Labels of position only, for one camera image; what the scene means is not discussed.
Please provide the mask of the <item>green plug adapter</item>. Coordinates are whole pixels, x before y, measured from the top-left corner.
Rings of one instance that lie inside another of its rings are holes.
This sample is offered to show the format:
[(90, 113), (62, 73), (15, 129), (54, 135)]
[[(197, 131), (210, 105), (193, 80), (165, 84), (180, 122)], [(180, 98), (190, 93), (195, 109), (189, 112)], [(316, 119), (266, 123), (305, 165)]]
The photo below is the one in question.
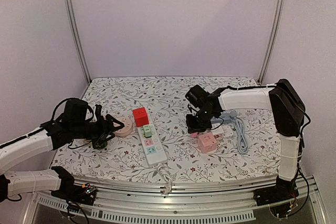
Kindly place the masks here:
[(144, 138), (151, 138), (153, 136), (153, 131), (150, 125), (142, 126), (141, 131)]

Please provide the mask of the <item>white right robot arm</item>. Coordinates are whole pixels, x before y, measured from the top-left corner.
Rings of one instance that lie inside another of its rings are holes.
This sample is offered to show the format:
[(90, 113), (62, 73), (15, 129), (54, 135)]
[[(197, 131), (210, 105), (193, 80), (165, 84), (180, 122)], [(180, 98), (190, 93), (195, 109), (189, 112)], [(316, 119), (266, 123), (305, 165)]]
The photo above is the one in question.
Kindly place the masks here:
[(226, 86), (212, 93), (195, 85), (185, 97), (197, 109), (195, 114), (186, 116), (189, 133), (211, 130), (211, 119), (218, 119), (224, 112), (256, 110), (270, 114), (281, 141), (278, 178), (283, 180), (272, 188), (271, 196), (276, 201), (282, 201), (291, 194), (292, 186), (288, 181), (294, 180), (298, 172), (298, 162), (304, 148), (303, 129), (307, 114), (305, 105), (287, 79), (266, 86)]

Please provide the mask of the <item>white cube socket tiger print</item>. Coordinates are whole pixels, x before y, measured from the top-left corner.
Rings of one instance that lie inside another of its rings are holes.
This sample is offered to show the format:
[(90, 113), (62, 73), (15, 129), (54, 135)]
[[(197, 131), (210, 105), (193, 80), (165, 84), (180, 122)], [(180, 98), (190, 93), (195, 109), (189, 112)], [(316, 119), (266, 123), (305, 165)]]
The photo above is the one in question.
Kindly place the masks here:
[(224, 138), (230, 138), (234, 135), (233, 129), (230, 125), (221, 125), (218, 128), (211, 130), (212, 134), (214, 135), (215, 139), (221, 140)]

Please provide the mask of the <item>pink cube socket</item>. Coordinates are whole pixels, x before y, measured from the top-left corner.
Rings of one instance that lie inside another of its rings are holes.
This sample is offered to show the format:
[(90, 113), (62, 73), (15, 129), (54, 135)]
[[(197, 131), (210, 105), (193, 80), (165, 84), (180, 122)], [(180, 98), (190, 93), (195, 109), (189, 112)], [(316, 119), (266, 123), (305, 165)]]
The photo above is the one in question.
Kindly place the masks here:
[(197, 144), (202, 153), (217, 150), (217, 140), (211, 132), (199, 135), (197, 137)]

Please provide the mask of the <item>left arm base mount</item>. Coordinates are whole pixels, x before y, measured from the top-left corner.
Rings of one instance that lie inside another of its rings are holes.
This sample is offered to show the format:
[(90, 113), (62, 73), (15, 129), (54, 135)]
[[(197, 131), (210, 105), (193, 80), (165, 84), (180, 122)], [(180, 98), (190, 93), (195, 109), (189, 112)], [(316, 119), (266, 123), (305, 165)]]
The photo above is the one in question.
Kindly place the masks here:
[(97, 194), (97, 187), (90, 183), (75, 185), (74, 180), (62, 178), (60, 187), (51, 191), (51, 195), (60, 199), (92, 206)]

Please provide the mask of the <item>pink round socket base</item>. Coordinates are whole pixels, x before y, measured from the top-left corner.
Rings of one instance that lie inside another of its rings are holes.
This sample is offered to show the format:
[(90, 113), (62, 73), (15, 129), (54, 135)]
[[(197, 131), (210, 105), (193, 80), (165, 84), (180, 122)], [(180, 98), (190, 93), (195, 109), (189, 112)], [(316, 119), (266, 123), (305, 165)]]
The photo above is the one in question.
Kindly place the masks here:
[(132, 121), (128, 117), (118, 118), (118, 121), (122, 122), (124, 124), (124, 127), (120, 130), (117, 130), (115, 132), (115, 135), (118, 137), (126, 137), (130, 135), (133, 130)]

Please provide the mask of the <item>red cube adapter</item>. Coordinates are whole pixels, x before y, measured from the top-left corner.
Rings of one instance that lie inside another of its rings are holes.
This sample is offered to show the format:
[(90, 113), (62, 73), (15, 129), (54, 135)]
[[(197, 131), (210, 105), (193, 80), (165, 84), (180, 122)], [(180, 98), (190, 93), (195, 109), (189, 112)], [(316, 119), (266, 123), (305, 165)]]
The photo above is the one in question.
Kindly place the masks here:
[(136, 127), (142, 127), (149, 124), (148, 114), (145, 107), (132, 110)]

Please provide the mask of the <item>light blue round plug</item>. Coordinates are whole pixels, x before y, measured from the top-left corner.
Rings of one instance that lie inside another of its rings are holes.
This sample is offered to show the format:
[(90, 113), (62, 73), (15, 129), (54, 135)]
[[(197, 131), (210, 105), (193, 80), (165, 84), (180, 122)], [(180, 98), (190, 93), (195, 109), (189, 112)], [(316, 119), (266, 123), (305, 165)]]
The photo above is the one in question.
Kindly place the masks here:
[(235, 111), (230, 111), (229, 117), (231, 120), (236, 120), (237, 119), (237, 113)]

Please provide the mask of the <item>pink plug adapter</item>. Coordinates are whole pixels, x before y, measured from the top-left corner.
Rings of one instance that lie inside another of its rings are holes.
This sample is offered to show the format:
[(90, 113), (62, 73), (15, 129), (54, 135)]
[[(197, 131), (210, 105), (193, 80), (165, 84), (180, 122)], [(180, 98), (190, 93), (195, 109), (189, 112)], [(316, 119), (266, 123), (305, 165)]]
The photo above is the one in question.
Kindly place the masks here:
[(197, 132), (191, 133), (190, 137), (191, 138), (197, 138), (198, 137), (198, 133)]

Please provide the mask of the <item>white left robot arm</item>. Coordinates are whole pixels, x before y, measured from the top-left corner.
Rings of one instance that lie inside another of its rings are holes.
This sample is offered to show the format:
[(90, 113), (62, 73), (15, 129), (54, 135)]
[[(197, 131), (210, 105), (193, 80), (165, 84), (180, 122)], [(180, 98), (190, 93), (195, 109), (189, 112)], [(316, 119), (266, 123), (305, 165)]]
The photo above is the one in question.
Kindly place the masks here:
[(76, 139), (88, 140), (94, 149), (105, 148), (124, 128), (113, 116), (101, 115), (102, 106), (94, 108), (81, 99), (66, 98), (60, 102), (64, 111), (33, 131), (1, 144), (1, 201), (14, 195), (49, 190), (55, 197), (91, 204), (95, 188), (75, 185), (74, 177), (63, 167), (30, 172), (14, 172), (12, 167), (38, 154), (55, 151)]

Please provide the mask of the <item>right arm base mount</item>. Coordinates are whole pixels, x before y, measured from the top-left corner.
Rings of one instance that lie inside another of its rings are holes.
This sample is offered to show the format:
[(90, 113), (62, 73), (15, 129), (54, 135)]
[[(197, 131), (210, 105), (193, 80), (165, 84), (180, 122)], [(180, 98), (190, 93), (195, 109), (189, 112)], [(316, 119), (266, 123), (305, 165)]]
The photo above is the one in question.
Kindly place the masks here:
[(256, 201), (257, 206), (273, 204), (299, 196), (296, 188), (296, 178), (287, 181), (278, 176), (274, 186), (256, 189), (253, 194), (253, 199)]

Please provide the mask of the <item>white power strip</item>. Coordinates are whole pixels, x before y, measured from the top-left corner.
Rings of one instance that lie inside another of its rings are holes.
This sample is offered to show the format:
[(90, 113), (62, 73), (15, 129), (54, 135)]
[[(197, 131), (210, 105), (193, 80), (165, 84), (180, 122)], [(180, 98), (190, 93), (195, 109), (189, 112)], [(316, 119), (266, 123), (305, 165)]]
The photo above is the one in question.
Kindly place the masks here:
[(159, 163), (166, 163), (168, 158), (154, 124), (150, 122), (148, 125), (151, 126), (153, 131), (153, 136), (151, 138), (143, 137), (141, 127), (137, 127), (137, 131), (144, 150), (146, 161), (149, 166), (153, 167)]

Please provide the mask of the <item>dark green cube socket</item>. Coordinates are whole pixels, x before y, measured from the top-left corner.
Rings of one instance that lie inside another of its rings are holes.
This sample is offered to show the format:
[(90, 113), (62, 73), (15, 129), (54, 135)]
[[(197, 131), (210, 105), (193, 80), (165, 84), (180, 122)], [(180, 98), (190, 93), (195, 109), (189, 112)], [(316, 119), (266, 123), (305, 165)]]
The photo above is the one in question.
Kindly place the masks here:
[(107, 146), (107, 140), (99, 140), (99, 139), (96, 139), (96, 140), (92, 140), (91, 141), (91, 144), (92, 144), (92, 147), (96, 150), (100, 150), (100, 149), (103, 149), (103, 148), (106, 148)]

